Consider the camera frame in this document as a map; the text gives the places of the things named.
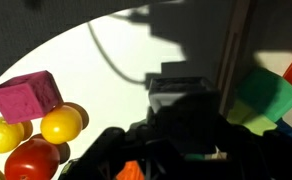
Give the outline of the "gray block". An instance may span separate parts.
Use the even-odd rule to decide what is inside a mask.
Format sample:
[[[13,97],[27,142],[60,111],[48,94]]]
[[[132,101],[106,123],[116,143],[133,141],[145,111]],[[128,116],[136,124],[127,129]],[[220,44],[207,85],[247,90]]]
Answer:
[[[154,78],[150,82],[148,98],[154,113],[181,98],[195,96],[220,103],[219,90],[205,77]]]

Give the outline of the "orange block in bowl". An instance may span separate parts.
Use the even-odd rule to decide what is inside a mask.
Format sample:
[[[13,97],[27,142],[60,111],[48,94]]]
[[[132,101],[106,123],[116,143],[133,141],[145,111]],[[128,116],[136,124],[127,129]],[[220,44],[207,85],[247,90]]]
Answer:
[[[145,180],[137,161],[128,161],[116,175],[116,180]]]

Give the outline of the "light green block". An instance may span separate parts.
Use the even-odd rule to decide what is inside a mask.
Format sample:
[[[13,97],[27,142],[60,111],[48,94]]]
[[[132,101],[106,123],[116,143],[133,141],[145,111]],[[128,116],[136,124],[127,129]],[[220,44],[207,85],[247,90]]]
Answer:
[[[265,131],[277,128],[274,122],[265,115],[257,113],[240,99],[235,100],[233,108],[228,113],[227,121],[231,124],[242,125],[259,136],[262,136]]]

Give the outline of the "wooden tray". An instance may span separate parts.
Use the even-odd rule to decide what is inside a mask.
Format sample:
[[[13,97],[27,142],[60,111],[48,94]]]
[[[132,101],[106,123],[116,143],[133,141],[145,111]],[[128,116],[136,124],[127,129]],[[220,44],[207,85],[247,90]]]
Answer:
[[[217,86],[221,91],[221,114],[227,112],[231,81],[250,3],[251,0],[234,0],[232,6],[217,76]]]

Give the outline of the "pink block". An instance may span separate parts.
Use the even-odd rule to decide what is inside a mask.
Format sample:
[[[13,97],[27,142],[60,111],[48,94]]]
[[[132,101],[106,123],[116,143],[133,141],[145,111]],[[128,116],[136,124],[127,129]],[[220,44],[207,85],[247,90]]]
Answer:
[[[44,117],[62,103],[54,77],[47,70],[0,84],[0,113],[8,124]]]

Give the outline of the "dark green block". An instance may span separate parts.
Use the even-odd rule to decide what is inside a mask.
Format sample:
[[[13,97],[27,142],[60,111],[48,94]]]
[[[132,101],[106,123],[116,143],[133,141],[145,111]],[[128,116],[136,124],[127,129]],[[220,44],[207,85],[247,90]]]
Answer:
[[[264,68],[254,69],[240,82],[237,96],[273,122],[292,108],[292,85]]]

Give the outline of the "blue block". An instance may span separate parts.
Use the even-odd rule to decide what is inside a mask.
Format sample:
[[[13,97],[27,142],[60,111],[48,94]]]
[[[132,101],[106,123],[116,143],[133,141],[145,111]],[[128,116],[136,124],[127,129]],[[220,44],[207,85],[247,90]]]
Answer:
[[[292,127],[288,125],[283,119],[279,119],[276,122],[277,130],[292,137]]]

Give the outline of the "green plastic bowl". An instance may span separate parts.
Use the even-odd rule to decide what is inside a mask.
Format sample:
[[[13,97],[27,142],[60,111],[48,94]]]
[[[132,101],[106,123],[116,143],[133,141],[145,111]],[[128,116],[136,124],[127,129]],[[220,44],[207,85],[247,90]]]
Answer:
[[[200,161],[205,160],[205,156],[203,154],[189,153],[184,156],[184,159],[186,161]]]

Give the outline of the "yellow lemon lower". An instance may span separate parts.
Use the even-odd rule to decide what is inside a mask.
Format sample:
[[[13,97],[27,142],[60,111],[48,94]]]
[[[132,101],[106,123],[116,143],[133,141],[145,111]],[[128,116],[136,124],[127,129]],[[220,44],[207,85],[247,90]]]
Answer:
[[[71,106],[54,108],[40,123],[40,131],[45,140],[52,144],[62,144],[74,140],[82,131],[80,113]]]

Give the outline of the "yellow lemon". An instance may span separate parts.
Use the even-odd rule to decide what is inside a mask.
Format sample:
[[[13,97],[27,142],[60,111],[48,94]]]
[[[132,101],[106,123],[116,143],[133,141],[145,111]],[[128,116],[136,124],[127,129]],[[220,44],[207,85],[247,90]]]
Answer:
[[[80,113],[71,106],[54,108],[40,123],[40,131],[45,140],[52,144],[62,144],[74,140],[82,131]]]
[[[24,128],[21,123],[8,124],[0,117],[0,153],[15,149],[23,140]]]

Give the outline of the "red tomato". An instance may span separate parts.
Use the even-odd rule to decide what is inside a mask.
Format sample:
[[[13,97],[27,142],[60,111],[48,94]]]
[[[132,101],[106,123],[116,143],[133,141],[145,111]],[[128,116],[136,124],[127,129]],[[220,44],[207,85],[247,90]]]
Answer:
[[[58,169],[57,148],[43,139],[30,139],[16,148],[5,162],[6,180],[51,180]]]

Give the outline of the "yellow lemon upper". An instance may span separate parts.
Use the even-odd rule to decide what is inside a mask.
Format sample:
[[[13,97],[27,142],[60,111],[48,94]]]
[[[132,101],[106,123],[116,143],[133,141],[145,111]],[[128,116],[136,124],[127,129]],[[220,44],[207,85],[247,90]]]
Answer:
[[[21,123],[8,124],[0,117],[0,153],[15,149],[23,140],[24,128]]]

